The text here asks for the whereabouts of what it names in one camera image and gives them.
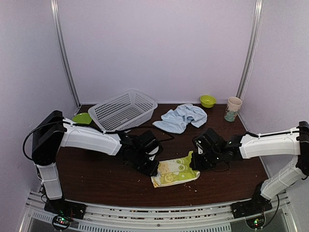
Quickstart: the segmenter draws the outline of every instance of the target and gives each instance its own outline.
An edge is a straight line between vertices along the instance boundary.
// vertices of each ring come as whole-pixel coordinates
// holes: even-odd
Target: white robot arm
[[[270,200],[296,181],[309,175],[309,124],[276,133],[232,136],[225,141],[213,129],[195,138],[198,152],[193,153],[193,169],[213,168],[219,162],[250,159],[257,156],[289,154],[295,157],[272,178],[260,183],[251,200],[232,205],[235,218],[260,213],[271,207]]]
[[[47,211],[58,214],[71,214],[66,209],[77,208],[75,205],[67,206],[62,193],[56,168],[56,155],[60,147],[78,147],[120,156],[148,176],[157,175],[159,162],[154,158],[163,150],[150,130],[139,136],[128,135],[124,131],[101,131],[85,124],[76,124],[64,118],[62,112],[53,111],[33,131],[32,160],[45,188],[49,203]]]

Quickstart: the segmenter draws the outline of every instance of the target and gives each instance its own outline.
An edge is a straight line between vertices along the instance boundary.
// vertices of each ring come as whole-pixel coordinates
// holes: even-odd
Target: green plate
[[[75,115],[72,118],[72,121],[77,122],[77,123],[90,124],[90,122],[92,121],[92,118],[90,117],[89,113],[81,113],[81,114]]]

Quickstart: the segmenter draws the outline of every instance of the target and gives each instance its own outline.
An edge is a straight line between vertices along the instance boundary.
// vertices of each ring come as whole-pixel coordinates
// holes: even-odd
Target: wooden table
[[[80,112],[87,112],[89,105],[82,106]],[[150,126],[160,120],[160,116],[175,104],[161,104],[154,111],[150,121],[143,124]],[[183,134],[175,135],[172,141],[164,142],[164,151],[157,160],[169,160],[187,156],[195,149],[192,138],[211,127],[226,140],[234,134],[243,134],[245,129],[239,120],[229,123],[224,120],[224,105],[215,105],[205,109],[207,123],[201,128],[191,124]],[[141,134],[146,129],[132,131]],[[158,130],[152,130],[161,140],[168,138]],[[174,185],[154,188],[147,177],[117,157],[79,148],[61,148],[57,155],[59,178],[67,199],[86,203],[101,203],[117,206],[167,207],[189,206],[210,203],[221,203],[250,198],[255,186],[267,179],[264,167],[259,158],[231,162],[226,172],[201,171],[199,179],[186,185]],[[221,163],[217,170],[223,170],[226,164]]]

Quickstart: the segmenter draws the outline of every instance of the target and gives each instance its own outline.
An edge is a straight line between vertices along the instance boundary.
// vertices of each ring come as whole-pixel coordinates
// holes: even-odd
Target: green bowl
[[[81,113],[81,114],[75,115],[72,118],[72,121],[77,122],[77,123],[90,124],[90,122],[92,121],[92,118],[90,117],[89,113]]]
[[[200,100],[202,106],[205,108],[212,108],[217,102],[217,100],[211,95],[203,95],[200,97]]]

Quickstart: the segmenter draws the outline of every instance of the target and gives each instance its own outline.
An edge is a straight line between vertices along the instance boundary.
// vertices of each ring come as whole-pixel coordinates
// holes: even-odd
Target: paper cup
[[[224,118],[228,122],[234,122],[242,105],[242,100],[237,97],[230,97],[227,101]]]

